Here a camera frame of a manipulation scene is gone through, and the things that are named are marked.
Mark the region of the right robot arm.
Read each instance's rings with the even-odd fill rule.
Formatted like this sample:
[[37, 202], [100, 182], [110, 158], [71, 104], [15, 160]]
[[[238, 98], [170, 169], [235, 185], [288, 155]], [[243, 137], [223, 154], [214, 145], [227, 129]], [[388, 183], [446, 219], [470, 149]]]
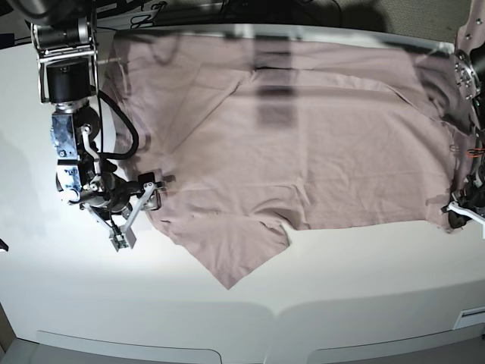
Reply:
[[[116, 174], [116, 161], [133, 157], [139, 134], [119, 106], [99, 88], [96, 10], [93, 1], [41, 1], [27, 10], [37, 51], [39, 97], [51, 104], [50, 136], [58, 158], [56, 186], [63, 201], [86, 210], [109, 233], [116, 250], [132, 248], [132, 225], [141, 211], [161, 206], [164, 182], [153, 173], [136, 180]], [[101, 109], [106, 104], [131, 136], [126, 152], [104, 152]]]

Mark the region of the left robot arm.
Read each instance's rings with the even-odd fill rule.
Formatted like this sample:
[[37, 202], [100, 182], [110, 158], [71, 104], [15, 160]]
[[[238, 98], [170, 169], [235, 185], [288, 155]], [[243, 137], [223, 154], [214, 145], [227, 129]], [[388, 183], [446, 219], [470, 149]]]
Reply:
[[452, 230], [469, 221], [484, 226], [484, 2], [472, 1], [467, 23], [455, 41], [455, 78], [463, 99], [471, 106], [472, 146], [463, 156], [471, 162], [463, 183], [442, 208]]

